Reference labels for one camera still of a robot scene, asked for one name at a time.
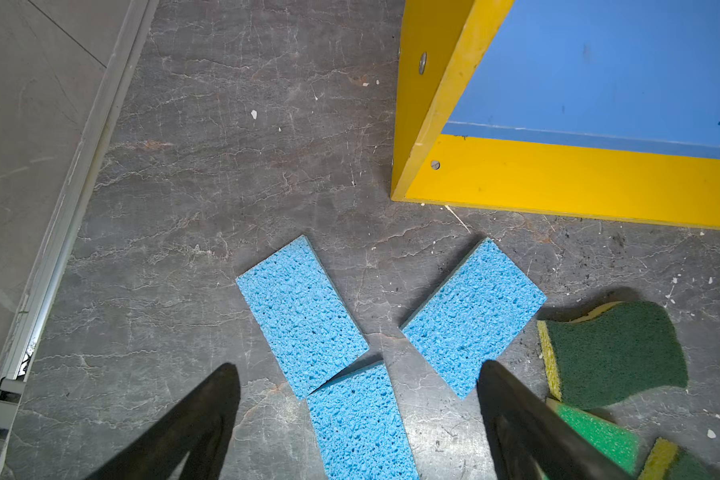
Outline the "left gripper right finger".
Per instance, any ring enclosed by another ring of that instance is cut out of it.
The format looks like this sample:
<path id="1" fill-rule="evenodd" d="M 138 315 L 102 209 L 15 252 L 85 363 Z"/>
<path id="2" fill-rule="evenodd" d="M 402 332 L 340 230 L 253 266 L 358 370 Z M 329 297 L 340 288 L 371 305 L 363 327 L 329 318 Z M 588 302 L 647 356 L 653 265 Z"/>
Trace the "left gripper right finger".
<path id="1" fill-rule="evenodd" d="M 483 363 L 476 391 L 499 479 L 628 479 L 504 366 Z"/>

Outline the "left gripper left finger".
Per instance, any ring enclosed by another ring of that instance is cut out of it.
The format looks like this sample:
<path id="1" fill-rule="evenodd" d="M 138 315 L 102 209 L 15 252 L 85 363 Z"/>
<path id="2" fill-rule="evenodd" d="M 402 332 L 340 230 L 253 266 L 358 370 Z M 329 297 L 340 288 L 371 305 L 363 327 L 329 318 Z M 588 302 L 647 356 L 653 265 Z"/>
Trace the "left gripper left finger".
<path id="1" fill-rule="evenodd" d="M 230 445 L 241 396 L 237 368 L 224 363 L 168 413 L 88 477 L 217 479 Z"/>

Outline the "bright green sponge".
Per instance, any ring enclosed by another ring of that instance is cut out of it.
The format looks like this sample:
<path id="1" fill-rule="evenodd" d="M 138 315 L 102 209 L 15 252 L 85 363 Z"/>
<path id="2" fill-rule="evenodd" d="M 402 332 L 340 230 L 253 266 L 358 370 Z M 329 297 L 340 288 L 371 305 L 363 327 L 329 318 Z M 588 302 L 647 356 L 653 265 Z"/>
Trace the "bright green sponge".
<path id="1" fill-rule="evenodd" d="M 552 398 L 546 405 L 568 426 L 628 474 L 637 472 L 639 437 L 608 420 L 563 404 Z"/>

